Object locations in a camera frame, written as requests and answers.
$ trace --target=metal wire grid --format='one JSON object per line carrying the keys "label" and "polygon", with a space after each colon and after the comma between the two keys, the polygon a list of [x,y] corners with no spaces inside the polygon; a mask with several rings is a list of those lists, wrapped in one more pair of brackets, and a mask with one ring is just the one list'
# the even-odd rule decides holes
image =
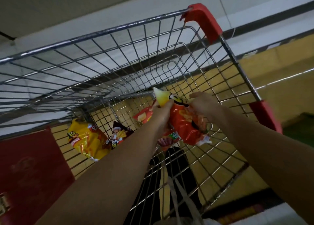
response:
{"label": "metal wire grid", "polygon": [[[179,22],[179,16],[187,11],[133,22],[0,60],[1,135],[69,120],[76,108],[89,112],[108,135],[114,120],[135,130],[140,124],[131,117],[152,104],[153,86],[186,98],[191,92],[209,91],[218,102],[254,118],[248,103],[259,100],[259,96],[229,46],[223,38],[210,45],[196,23]],[[186,188],[184,172],[193,171],[197,185],[188,195],[197,193],[202,203],[200,211],[206,211],[248,167],[215,125],[211,138],[211,145],[201,147],[180,143],[180,150],[166,154],[165,158],[162,152],[157,153],[158,160],[153,160],[140,190],[145,196],[137,199],[131,211],[142,204],[142,217],[147,201],[150,198],[154,201],[157,193],[162,193],[161,217],[165,219],[173,213],[174,209],[164,208],[165,173],[170,173],[167,165],[178,163],[182,156],[186,156],[188,166],[179,166],[178,173],[171,171],[171,175],[181,177]],[[67,143],[60,148],[68,162],[82,156]],[[92,162],[81,157],[78,163],[70,165],[76,177],[82,173],[76,173],[76,168],[83,164],[85,171]],[[161,184],[152,181],[159,172],[163,174]],[[143,191],[145,183],[148,187],[154,183],[154,190]]]}

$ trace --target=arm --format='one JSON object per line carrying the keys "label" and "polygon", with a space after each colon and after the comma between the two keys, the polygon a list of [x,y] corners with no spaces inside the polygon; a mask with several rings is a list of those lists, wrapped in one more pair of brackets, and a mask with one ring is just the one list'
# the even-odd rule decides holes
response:
{"label": "arm", "polygon": [[314,149],[194,93],[192,107],[217,124],[265,182],[309,224],[314,224]]}
{"label": "arm", "polygon": [[53,204],[41,224],[123,224],[147,171],[173,100],[154,106],[151,120],[105,156]]}

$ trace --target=red panel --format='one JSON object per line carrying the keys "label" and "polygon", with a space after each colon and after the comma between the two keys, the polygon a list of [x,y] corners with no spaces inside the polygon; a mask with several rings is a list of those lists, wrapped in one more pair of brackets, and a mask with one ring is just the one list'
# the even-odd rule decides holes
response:
{"label": "red panel", "polygon": [[222,34],[222,29],[218,25],[214,16],[210,13],[206,6],[201,3],[189,5],[190,11],[184,13],[181,19],[184,22],[196,21],[210,43],[213,43]]}
{"label": "red panel", "polygon": [[272,109],[264,100],[260,102],[256,101],[249,105],[259,123],[282,134],[281,124],[275,119]]}
{"label": "red panel", "polygon": [[50,129],[0,142],[0,193],[10,210],[2,225],[31,225],[74,182]]}

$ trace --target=red cart corner cap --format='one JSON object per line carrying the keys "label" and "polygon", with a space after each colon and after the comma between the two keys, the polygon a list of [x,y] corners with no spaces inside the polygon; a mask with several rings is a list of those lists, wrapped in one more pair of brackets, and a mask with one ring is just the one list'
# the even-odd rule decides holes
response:
{"label": "red cart corner cap", "polygon": [[213,43],[222,34],[222,29],[218,25],[214,16],[210,13],[206,6],[201,3],[189,5],[190,10],[184,13],[180,20],[184,18],[184,22],[196,21],[210,43]]}

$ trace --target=yellow snack bag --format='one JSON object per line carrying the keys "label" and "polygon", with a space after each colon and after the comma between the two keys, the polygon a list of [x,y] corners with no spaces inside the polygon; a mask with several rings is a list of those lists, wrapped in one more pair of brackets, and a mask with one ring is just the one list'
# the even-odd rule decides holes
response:
{"label": "yellow snack bag", "polygon": [[74,119],[68,128],[69,143],[80,153],[94,161],[110,152],[106,145],[107,136],[94,124]]}

